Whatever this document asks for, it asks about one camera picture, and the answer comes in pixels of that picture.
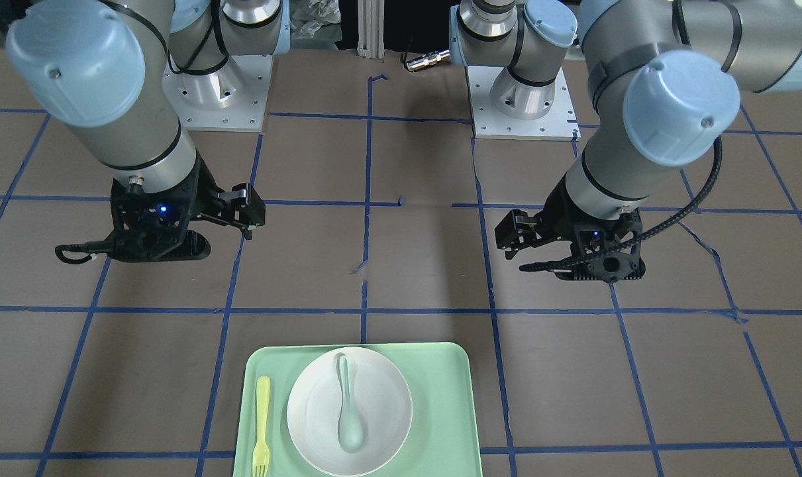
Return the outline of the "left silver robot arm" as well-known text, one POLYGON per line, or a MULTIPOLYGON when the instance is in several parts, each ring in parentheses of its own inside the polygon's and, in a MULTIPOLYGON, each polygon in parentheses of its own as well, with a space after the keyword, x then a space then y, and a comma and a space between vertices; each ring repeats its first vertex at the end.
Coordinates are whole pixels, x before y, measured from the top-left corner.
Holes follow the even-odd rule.
POLYGON ((579 224, 610 239, 621 219, 727 130, 740 93, 802 89, 802 4, 794 1, 462 1, 451 8, 451 59, 502 67, 495 98, 544 99, 578 40, 600 126, 535 218, 495 231, 522 248, 577 242, 579 224))

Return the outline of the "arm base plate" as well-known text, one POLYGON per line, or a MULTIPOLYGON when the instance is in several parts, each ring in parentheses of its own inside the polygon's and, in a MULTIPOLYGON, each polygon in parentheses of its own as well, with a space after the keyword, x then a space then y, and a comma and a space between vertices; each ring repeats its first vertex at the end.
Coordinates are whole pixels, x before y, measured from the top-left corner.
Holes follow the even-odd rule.
POLYGON ((476 138, 580 139, 563 70, 543 87, 522 84, 502 67, 468 66, 466 73, 476 138))
POLYGON ((232 56, 206 76, 176 75, 167 68, 162 84, 183 129, 260 133, 273 65, 273 56, 232 56))

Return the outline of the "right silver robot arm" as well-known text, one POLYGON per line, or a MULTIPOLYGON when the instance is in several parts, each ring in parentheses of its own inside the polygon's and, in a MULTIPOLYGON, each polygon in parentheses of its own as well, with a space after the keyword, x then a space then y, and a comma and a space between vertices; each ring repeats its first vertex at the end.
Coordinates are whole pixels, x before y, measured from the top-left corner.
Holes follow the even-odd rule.
POLYGON ((181 78, 187 105, 225 111, 250 102, 237 56, 291 48, 288 1, 0 1, 11 64, 35 99, 113 173, 112 232, 64 244, 61 262, 207 257, 192 221, 250 240, 266 206, 243 182, 219 187, 164 89, 181 78))

